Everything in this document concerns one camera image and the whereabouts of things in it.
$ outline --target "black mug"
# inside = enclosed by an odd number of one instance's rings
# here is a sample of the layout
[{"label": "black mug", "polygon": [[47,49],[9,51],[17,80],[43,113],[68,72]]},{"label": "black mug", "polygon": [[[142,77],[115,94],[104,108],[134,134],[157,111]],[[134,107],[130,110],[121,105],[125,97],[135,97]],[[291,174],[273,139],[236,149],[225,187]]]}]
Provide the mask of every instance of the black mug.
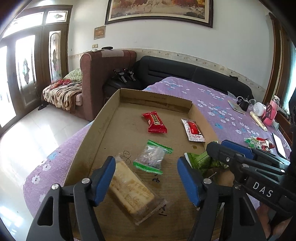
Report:
[{"label": "black mug", "polygon": [[247,99],[244,99],[243,97],[239,96],[237,98],[237,104],[241,107],[243,111],[247,111],[250,103]]}]

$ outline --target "wrapped bread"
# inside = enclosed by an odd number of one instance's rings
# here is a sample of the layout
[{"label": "wrapped bread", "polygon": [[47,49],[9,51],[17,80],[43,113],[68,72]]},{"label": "wrapped bread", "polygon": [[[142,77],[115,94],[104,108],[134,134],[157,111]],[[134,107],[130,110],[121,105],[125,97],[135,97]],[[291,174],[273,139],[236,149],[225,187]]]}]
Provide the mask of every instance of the wrapped bread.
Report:
[{"label": "wrapped bread", "polygon": [[155,211],[166,204],[135,175],[120,158],[116,157],[116,168],[110,183],[110,189],[139,225]]}]

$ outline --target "framed painting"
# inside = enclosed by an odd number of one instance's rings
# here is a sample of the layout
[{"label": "framed painting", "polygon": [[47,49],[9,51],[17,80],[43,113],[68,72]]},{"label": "framed painting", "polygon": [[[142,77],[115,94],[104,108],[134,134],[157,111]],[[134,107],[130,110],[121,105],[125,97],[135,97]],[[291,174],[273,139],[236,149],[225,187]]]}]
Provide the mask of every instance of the framed painting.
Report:
[{"label": "framed painting", "polygon": [[213,27],[213,0],[109,0],[105,24],[167,19]]}]

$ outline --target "blue gripper pad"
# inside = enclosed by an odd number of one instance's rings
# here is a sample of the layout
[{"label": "blue gripper pad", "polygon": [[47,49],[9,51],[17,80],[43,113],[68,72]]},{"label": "blue gripper pad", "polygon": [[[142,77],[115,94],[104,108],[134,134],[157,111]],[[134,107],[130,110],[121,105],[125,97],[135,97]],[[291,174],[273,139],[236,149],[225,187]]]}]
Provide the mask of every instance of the blue gripper pad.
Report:
[{"label": "blue gripper pad", "polygon": [[192,179],[191,174],[189,173],[189,170],[187,168],[188,167],[185,166],[185,164],[181,160],[181,158],[179,158],[177,161],[177,169],[178,169],[179,176],[181,178],[181,181],[182,181],[183,186],[186,190],[189,200],[194,204],[194,206],[198,207],[200,204],[200,197],[198,195],[198,187],[195,184],[194,180]]},{"label": "blue gripper pad", "polygon": [[92,190],[95,191],[94,202],[99,205],[104,200],[115,172],[116,162],[113,156],[107,157],[103,166],[92,174]]},{"label": "blue gripper pad", "polygon": [[245,146],[242,146],[240,144],[237,144],[237,143],[234,143],[232,141],[229,141],[229,140],[224,140],[221,142],[221,145],[222,146],[226,146],[240,154],[244,154],[244,156],[246,158],[249,158],[249,159],[254,159],[254,155],[252,153],[252,150],[250,148],[247,148]]}]

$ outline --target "patterned blanket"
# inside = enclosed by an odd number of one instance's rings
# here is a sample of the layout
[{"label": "patterned blanket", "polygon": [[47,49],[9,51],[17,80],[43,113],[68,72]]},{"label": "patterned blanket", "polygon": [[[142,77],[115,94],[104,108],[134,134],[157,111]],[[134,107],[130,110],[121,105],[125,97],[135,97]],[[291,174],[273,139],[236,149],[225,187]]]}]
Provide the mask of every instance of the patterned blanket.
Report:
[{"label": "patterned blanket", "polygon": [[73,82],[67,85],[61,85],[53,90],[47,86],[42,91],[42,97],[45,101],[54,104],[58,108],[69,110],[70,112],[75,109],[76,94],[82,92],[82,83]]}]

